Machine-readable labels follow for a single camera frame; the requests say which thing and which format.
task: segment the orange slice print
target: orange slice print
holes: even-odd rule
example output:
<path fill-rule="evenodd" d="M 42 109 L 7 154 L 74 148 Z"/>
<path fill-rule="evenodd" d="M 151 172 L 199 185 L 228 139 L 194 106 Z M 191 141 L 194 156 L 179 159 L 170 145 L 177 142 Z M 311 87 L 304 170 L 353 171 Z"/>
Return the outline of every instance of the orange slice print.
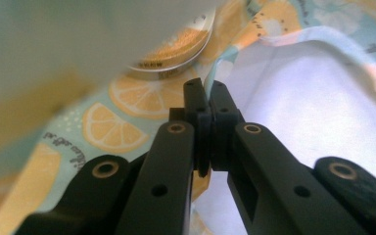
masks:
<path fill-rule="evenodd" d="M 132 151 L 149 138 L 101 103 L 94 104 L 85 112 L 83 136 L 91 145 L 114 154 Z"/>
<path fill-rule="evenodd" d="M 193 69 L 159 80 L 125 75 L 111 84 L 109 95 L 115 105 L 130 116 L 167 118 L 169 108 L 183 106 L 183 84 L 195 77 Z"/>

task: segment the blurred object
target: blurred object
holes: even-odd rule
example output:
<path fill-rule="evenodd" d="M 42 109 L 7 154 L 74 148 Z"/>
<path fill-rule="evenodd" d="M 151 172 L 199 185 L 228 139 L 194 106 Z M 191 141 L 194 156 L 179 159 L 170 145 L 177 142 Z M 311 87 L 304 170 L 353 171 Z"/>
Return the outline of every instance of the blurred object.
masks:
<path fill-rule="evenodd" d="M 1 0 L 0 101 L 69 68 L 105 83 L 221 2 Z"/>
<path fill-rule="evenodd" d="M 44 125 L 95 87 L 71 71 L 0 102 L 0 148 Z"/>

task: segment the white surface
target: white surface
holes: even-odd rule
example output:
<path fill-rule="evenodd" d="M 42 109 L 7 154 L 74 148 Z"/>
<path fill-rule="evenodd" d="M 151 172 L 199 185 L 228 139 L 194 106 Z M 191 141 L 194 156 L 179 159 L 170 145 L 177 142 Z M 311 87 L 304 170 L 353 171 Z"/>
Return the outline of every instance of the white surface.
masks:
<path fill-rule="evenodd" d="M 66 71 L 106 83 L 222 2 L 0 0 L 0 100 Z"/>
<path fill-rule="evenodd" d="M 267 126 L 303 164 L 337 156 L 376 176 L 376 93 L 366 74 L 333 48 L 255 44 L 223 82 L 245 120 Z M 226 173 L 213 173 L 195 205 L 214 234 L 246 234 Z"/>

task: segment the patterned fabric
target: patterned fabric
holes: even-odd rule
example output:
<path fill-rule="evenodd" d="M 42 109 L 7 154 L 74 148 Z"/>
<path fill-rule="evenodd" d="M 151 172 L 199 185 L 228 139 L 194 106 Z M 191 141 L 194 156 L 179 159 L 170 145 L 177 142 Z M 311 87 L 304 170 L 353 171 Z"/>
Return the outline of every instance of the patterned fabric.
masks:
<path fill-rule="evenodd" d="M 53 208 L 91 159 L 113 154 L 133 161 L 147 152 L 168 109 L 183 106 L 185 81 L 205 78 L 210 93 L 212 82 L 229 75 L 249 45 L 310 40 L 330 44 L 353 60 L 376 90 L 376 1 L 229 1 L 217 9 L 211 40 L 192 68 L 161 80 L 120 75 L 46 126 L 0 210 L 0 234 L 14 231 L 30 212 Z M 204 229 L 199 233 L 210 233 Z"/>

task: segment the screw hole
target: screw hole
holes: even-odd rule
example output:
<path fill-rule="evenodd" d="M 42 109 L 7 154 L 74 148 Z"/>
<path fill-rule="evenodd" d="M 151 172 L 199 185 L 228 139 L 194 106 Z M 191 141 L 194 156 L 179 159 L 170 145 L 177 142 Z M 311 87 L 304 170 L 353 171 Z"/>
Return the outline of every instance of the screw hole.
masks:
<path fill-rule="evenodd" d="M 155 197 L 162 197 L 167 194 L 167 187 L 163 184 L 158 184 L 152 188 L 151 193 Z"/>
<path fill-rule="evenodd" d="M 347 164 L 331 163 L 329 164 L 329 171 L 343 179 L 356 179 L 355 170 Z"/>
<path fill-rule="evenodd" d="M 296 195 L 298 195 L 299 197 L 303 197 L 303 198 L 310 197 L 310 191 L 306 189 L 304 186 L 296 186 L 294 188 L 294 191 Z"/>
<path fill-rule="evenodd" d="M 118 172 L 118 163 L 113 161 L 104 161 L 96 164 L 92 170 L 92 174 L 96 178 L 109 178 Z"/>
<path fill-rule="evenodd" d="M 251 133 L 251 134 L 259 134 L 259 133 L 261 133 L 260 127 L 258 127 L 257 125 L 253 125 L 253 124 L 245 125 L 244 129 L 247 132 Z"/>
<path fill-rule="evenodd" d="M 172 124 L 167 128 L 167 131 L 169 131 L 170 133 L 174 133 L 174 134 L 181 133 L 184 130 L 185 130 L 185 126 L 182 124 Z"/>

